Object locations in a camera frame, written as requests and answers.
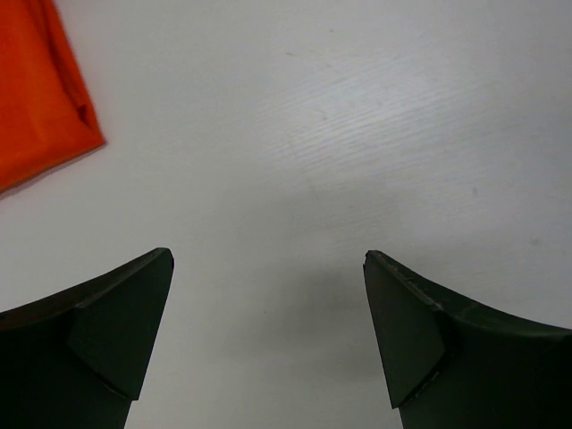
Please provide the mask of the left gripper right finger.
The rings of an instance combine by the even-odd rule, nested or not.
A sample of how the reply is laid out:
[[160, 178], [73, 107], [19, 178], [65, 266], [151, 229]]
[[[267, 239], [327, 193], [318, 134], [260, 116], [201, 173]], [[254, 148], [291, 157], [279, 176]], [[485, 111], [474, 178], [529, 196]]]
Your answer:
[[366, 295], [406, 428], [568, 428], [571, 332], [488, 307], [371, 250]]

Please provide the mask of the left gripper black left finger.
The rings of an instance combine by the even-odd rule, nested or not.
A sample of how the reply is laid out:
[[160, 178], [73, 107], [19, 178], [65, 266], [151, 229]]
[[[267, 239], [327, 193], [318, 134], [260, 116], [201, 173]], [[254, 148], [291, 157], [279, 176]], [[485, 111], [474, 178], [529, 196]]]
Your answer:
[[123, 428], [139, 399], [174, 258], [156, 248], [1, 314], [3, 428]]

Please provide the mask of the orange t shirt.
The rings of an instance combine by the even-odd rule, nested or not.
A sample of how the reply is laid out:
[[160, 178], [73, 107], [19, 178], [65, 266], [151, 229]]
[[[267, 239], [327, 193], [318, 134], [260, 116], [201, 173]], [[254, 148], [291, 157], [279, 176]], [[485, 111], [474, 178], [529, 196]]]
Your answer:
[[104, 143], [55, 4], [3, 1], [1, 189]]

